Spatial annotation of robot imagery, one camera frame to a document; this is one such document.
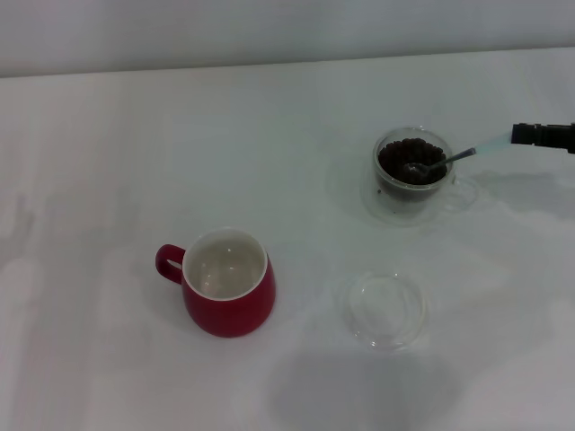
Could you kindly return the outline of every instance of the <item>spoon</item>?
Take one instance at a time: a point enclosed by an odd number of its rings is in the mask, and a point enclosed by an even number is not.
[[[470,155],[474,155],[474,154],[477,154],[477,150],[475,150],[475,147],[472,147],[472,148],[469,148],[465,151],[462,151],[461,153],[458,153],[452,157],[449,157],[446,160],[442,160],[441,162],[433,163],[430,166],[426,166],[423,163],[406,163],[403,166],[403,170],[409,174],[414,173],[416,175],[419,175],[420,177],[422,177],[422,179],[424,179],[434,169],[440,168],[441,166],[444,166],[448,163],[452,163],[452,162],[455,162],[456,160],[464,159],[465,157],[469,157]]]

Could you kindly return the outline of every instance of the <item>spoon handle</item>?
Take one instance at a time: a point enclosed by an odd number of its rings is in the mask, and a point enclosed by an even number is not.
[[[475,148],[472,147],[472,148],[469,148],[465,151],[462,151],[461,153],[457,153],[456,155],[453,155],[446,160],[442,160],[441,162],[434,163],[429,168],[435,169],[435,168],[438,168],[439,166],[443,166],[444,164],[455,162],[456,160],[461,160],[461,159],[464,159],[465,157],[469,157],[470,155],[474,155],[474,154],[477,154],[477,151],[475,151]]]

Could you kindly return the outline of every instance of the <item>white wall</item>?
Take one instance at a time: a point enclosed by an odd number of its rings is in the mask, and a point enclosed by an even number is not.
[[[575,45],[575,0],[0,0],[0,75]]]

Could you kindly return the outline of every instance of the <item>coffee bean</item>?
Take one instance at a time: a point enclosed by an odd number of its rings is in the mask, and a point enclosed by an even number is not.
[[[441,180],[447,175],[447,168],[445,166],[437,168],[422,182],[419,175],[405,172],[403,166],[406,163],[423,163],[430,166],[445,158],[446,155],[441,148],[418,137],[394,141],[377,155],[379,165],[384,171],[399,181],[414,185],[431,184]]]

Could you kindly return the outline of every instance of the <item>mug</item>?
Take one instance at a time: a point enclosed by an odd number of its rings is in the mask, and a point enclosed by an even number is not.
[[[239,337],[252,332],[273,308],[276,282],[268,253],[238,229],[206,233],[187,250],[165,244],[155,255],[155,267],[181,284],[191,318],[212,335]]]

